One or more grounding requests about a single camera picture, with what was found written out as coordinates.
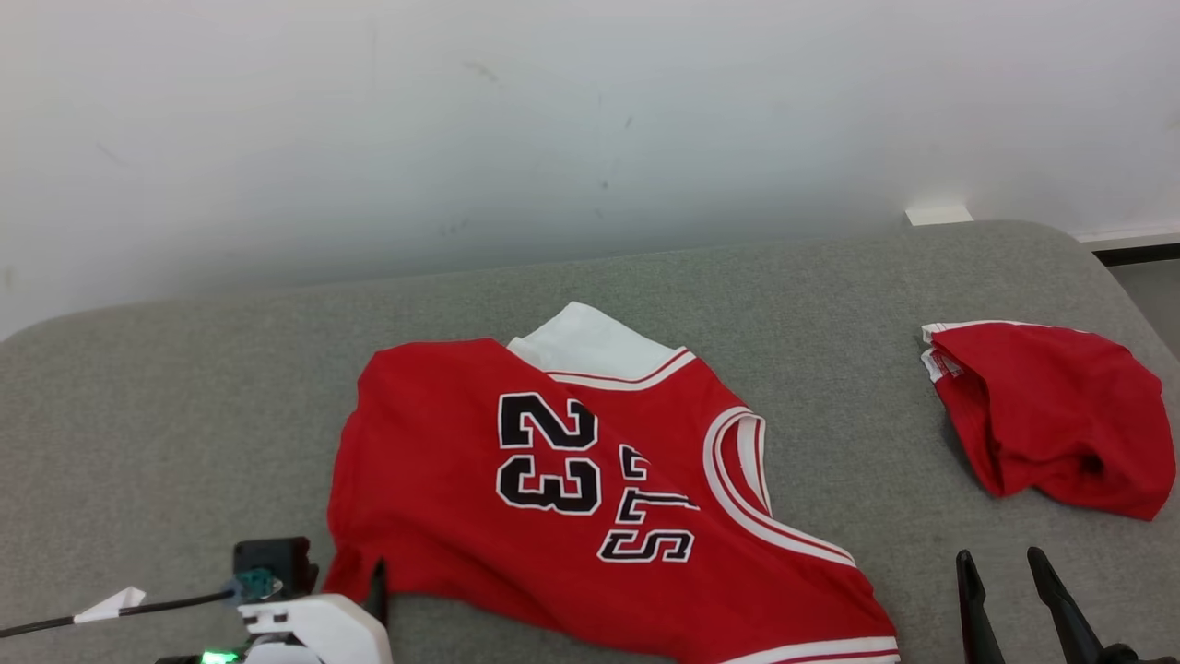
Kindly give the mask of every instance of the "white armhole trim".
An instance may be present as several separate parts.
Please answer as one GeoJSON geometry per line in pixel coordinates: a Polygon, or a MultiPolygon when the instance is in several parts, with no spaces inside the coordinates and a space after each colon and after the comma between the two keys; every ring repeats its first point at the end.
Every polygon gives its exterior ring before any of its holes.
{"type": "Polygon", "coordinates": [[[754,495],[771,514],[771,497],[766,492],[766,471],[762,467],[762,441],[766,425],[746,418],[738,423],[738,459],[741,462],[741,474],[754,495]]]}
{"type": "Polygon", "coordinates": [[[897,639],[893,637],[867,637],[859,639],[820,640],[796,643],[773,650],[763,650],[745,655],[736,659],[727,659],[721,664],[778,664],[789,662],[820,660],[824,664],[840,662],[844,664],[889,664],[900,662],[897,652],[897,639]]]}
{"type": "Polygon", "coordinates": [[[714,498],[726,513],[742,528],[759,539],[787,551],[820,558],[831,563],[856,567],[852,555],[843,548],[819,538],[779,524],[760,511],[750,507],[746,499],[734,488],[733,480],[721,459],[721,443],[726,432],[742,419],[762,423],[762,419],[747,408],[734,407],[719,415],[704,435],[702,461],[704,476],[709,482],[714,498]]]}

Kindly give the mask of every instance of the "white robot part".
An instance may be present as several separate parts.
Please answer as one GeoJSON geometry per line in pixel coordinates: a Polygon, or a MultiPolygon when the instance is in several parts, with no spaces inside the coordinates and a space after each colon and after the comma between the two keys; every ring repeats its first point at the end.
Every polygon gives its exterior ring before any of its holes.
{"type": "Polygon", "coordinates": [[[237,611],[251,635],[289,633],[302,644],[258,643],[245,664],[393,664],[385,626],[343,596],[244,604],[237,611]]]}

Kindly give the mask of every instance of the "black cable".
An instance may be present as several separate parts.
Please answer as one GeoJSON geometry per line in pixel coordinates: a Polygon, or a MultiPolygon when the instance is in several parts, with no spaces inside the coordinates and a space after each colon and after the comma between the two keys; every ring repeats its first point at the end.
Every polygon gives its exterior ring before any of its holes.
{"type": "Polygon", "coordinates": [[[189,599],[173,599],[172,601],[158,601],[156,604],[129,606],[127,609],[119,610],[119,618],[123,618],[124,616],[139,616],[140,613],[155,613],[156,611],[168,611],[170,609],[184,609],[185,606],[196,606],[198,604],[209,604],[210,601],[229,599],[234,597],[234,591],[222,591],[212,594],[203,594],[201,597],[190,597],[189,599]]]}
{"type": "Polygon", "coordinates": [[[0,639],[14,637],[17,635],[27,635],[28,632],[51,630],[53,627],[65,627],[66,625],[73,625],[73,616],[66,616],[65,618],[54,618],[52,620],[41,620],[40,623],[30,623],[27,625],[19,625],[15,627],[8,627],[7,630],[0,630],[0,639]]]}
{"type": "MultiPolygon", "coordinates": [[[[119,610],[119,618],[123,618],[124,616],[139,616],[140,613],[155,613],[157,611],[169,611],[171,609],[184,609],[185,606],[197,606],[198,604],[209,604],[211,601],[229,599],[235,594],[237,593],[235,593],[232,590],[225,590],[212,594],[190,597],[189,599],[175,599],[172,601],[158,601],[156,604],[129,606],[126,609],[119,610]]],[[[0,630],[0,639],[14,637],[17,635],[39,632],[41,630],[51,630],[53,627],[64,627],[66,625],[73,625],[74,624],[73,619],[74,619],[73,616],[65,616],[61,618],[53,618],[52,620],[41,620],[40,623],[30,623],[27,625],[7,627],[5,630],[0,630]]]]}

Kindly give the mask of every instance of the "wall stain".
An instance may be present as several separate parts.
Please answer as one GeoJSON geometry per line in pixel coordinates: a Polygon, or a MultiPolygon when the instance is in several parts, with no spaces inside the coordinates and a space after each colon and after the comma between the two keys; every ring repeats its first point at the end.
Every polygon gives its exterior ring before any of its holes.
{"type": "Polygon", "coordinates": [[[477,63],[474,60],[468,60],[468,61],[464,63],[463,66],[466,67],[466,68],[468,68],[468,70],[471,70],[471,71],[473,71],[473,72],[476,72],[476,74],[479,75],[480,78],[487,79],[490,83],[499,83],[500,81],[500,77],[496,75],[496,72],[493,72],[492,70],[487,68],[487,66],[485,66],[481,63],[477,63]]]}
{"type": "Polygon", "coordinates": [[[447,235],[458,235],[471,225],[471,217],[464,217],[459,223],[444,223],[439,226],[439,237],[445,237],[447,235]]]}
{"type": "Polygon", "coordinates": [[[131,164],[129,164],[127,162],[125,162],[122,158],[119,158],[119,156],[116,155],[114,152],[112,152],[110,149],[107,149],[106,145],[103,145],[101,143],[99,143],[99,142],[96,140],[94,142],[94,146],[98,147],[99,152],[103,152],[104,155],[106,155],[106,158],[110,159],[112,164],[114,164],[114,165],[117,165],[119,167],[131,167],[131,164]]]}

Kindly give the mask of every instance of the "green led light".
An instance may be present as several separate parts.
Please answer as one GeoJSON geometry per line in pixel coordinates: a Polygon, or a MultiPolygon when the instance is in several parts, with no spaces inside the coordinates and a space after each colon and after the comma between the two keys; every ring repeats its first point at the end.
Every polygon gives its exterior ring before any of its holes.
{"type": "Polygon", "coordinates": [[[232,652],[206,651],[201,656],[201,664],[230,664],[230,662],[237,662],[237,656],[232,652]]]}

